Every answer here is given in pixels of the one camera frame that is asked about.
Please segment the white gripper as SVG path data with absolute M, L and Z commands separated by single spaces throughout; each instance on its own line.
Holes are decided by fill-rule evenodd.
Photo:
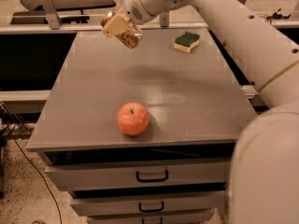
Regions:
M 141 0 L 124 0 L 119 13 L 112 16 L 103 25 L 102 32 L 106 37 L 120 35 L 130 28 L 124 17 L 136 25 L 142 25 L 154 19 L 144 8 Z

